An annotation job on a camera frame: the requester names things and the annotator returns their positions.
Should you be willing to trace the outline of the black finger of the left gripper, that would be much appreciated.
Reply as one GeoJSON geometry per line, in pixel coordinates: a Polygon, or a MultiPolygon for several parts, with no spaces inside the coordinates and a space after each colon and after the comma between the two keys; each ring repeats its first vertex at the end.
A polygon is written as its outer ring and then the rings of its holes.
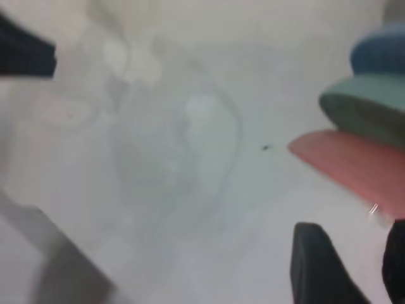
{"type": "Polygon", "coordinates": [[[56,45],[1,13],[1,76],[52,78],[56,45]]]}

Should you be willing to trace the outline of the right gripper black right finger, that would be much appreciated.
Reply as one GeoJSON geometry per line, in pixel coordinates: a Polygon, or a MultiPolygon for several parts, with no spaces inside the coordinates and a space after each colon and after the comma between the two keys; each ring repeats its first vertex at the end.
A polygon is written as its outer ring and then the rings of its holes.
{"type": "Polygon", "coordinates": [[[290,281],[297,304],[370,302],[318,224],[299,222],[294,226],[290,281]]]}

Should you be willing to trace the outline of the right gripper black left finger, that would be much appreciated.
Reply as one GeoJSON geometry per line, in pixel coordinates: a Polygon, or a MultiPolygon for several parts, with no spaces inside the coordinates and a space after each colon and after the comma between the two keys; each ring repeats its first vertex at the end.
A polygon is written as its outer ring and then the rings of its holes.
{"type": "Polygon", "coordinates": [[[114,284],[44,212],[1,191],[1,216],[44,256],[32,303],[116,303],[114,284]]]}

